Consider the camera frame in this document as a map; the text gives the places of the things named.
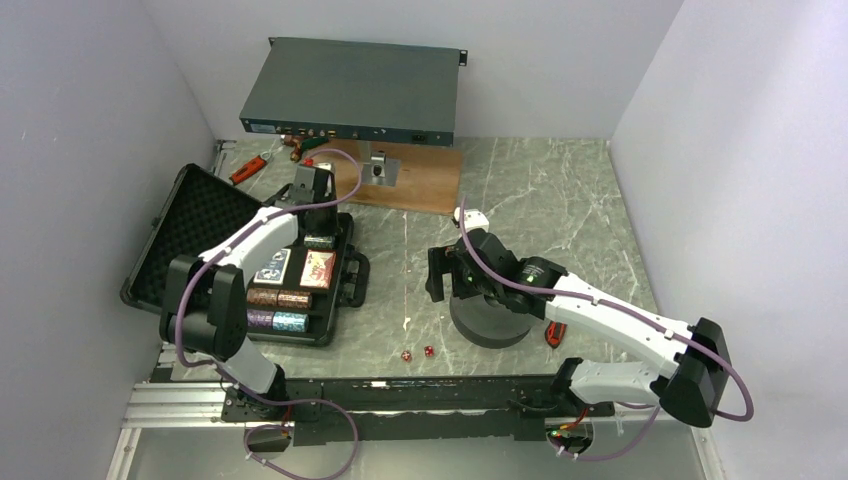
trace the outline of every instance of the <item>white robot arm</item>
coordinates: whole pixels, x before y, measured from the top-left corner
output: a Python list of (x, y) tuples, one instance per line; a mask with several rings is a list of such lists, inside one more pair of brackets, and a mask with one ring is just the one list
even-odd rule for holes
[[(458, 215), (455, 223), (460, 223)], [(552, 391), (567, 396), (578, 407), (609, 401), (660, 405), (689, 425), (712, 425), (728, 380), (728, 370), (722, 365), (730, 366), (721, 327), (706, 318), (692, 326), (650, 313), (598, 290), (544, 258), (519, 260), (487, 231), (488, 220), (480, 212), (466, 211), (463, 220), (476, 227), (467, 231), (470, 248), (460, 238), (453, 245), (428, 251), (426, 286), (433, 301), (444, 299), (442, 275), (450, 273), (453, 297), (484, 295), (518, 314), (579, 325), (639, 360), (596, 363), (566, 359)], [(490, 273), (506, 282), (495, 280)]]
[[(297, 217), (280, 212), (277, 207), (260, 208), (250, 222), (215, 248), (198, 257), (175, 258), (168, 270), (160, 319), (160, 336), (174, 342), (182, 292), (199, 266), (211, 261), (212, 267), (198, 284), (203, 300), (186, 310), (183, 343), (186, 349), (211, 360), (241, 385), (270, 400), (285, 400), (285, 374), (247, 337), (245, 290), (253, 274), (281, 246), (297, 240)], [(216, 260), (222, 250), (225, 255)]]

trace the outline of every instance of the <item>black cylindrical base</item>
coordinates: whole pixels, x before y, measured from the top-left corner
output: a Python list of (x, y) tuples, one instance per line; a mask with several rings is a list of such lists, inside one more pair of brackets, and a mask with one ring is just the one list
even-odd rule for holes
[(538, 320), (530, 315), (510, 312), (485, 297), (450, 299), (453, 324), (469, 342), (484, 348), (506, 348), (520, 342)]

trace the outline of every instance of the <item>black carrying case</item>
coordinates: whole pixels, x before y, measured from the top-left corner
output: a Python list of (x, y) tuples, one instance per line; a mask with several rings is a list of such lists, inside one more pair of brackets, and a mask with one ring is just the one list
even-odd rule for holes
[[(186, 165), (177, 175), (162, 211), (152, 221), (153, 231), (121, 287), (121, 300), (131, 307), (159, 315), (171, 260), (180, 254), (197, 256), (220, 245), (249, 222), (262, 205), (259, 200), (203, 168), (194, 164)], [(353, 238), (353, 218), (341, 213), (339, 225), (341, 233), (336, 239), (336, 259), (328, 289), (299, 286), (306, 252), (309, 250), (302, 246), (302, 238), (290, 246), (280, 245), (280, 248), (289, 248), (291, 256), (283, 285), (279, 289), (310, 292), (312, 305), (308, 310), (248, 305), (249, 309), (256, 310), (306, 313), (309, 316), (307, 331), (286, 332), (251, 326), (248, 329), (251, 338), (326, 345), (332, 340), (335, 331), (336, 307), (358, 307), (364, 302), (368, 260), (350, 244)], [(355, 273), (349, 271), (352, 262), (358, 264)], [(256, 287), (269, 288), (267, 285)]]

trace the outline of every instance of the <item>white wall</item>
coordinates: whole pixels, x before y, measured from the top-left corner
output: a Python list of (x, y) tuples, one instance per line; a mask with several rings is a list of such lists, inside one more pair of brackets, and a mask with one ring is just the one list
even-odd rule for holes
[(682, 0), (144, 0), (218, 138), (292, 36), (468, 49), (458, 135), (604, 137)]
[(103, 478), (157, 318), (118, 298), (212, 135), (138, 0), (0, 5), (0, 478)]
[(613, 136), (660, 309), (720, 322), (751, 386), (730, 478), (848, 472), (846, 86), (844, 2), (687, 0)]

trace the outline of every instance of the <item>marble tabletop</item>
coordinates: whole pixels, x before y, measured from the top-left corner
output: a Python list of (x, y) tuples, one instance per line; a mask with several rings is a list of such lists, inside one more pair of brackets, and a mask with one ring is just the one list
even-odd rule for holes
[[(519, 258), (541, 256), (594, 286), (656, 311), (630, 221), (601, 139), (459, 138), (460, 196), (490, 222), (490, 232)], [(264, 200), (291, 181), (289, 150), (276, 139), (239, 141), (222, 165), (228, 176), (272, 150), (275, 160), (239, 186)], [(446, 301), (432, 303), (424, 284), (427, 249), (454, 243), (458, 230), (445, 216), (347, 204), (354, 245), (371, 261), (368, 297), (359, 309), (339, 310), (325, 347), (259, 342), (289, 377), (386, 377), (554, 373), (563, 359), (620, 362), (627, 354), (590, 332), (569, 328), (556, 350), (544, 341), (543, 322), (521, 342), (500, 350), (473, 345), (454, 327)], [(431, 345), (436, 355), (425, 358)], [(409, 350), (411, 362), (400, 354)], [(216, 379), (208, 368), (174, 380)]]

